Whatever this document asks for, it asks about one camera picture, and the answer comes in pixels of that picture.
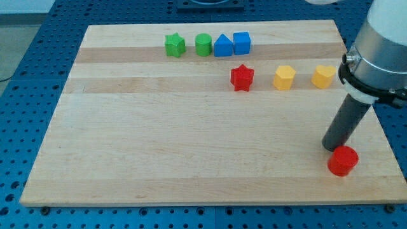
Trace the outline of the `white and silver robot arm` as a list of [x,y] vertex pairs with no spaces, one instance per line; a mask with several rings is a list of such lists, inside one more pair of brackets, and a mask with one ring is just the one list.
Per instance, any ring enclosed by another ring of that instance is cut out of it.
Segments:
[[406,105],[406,0],[374,0],[339,77],[357,102]]

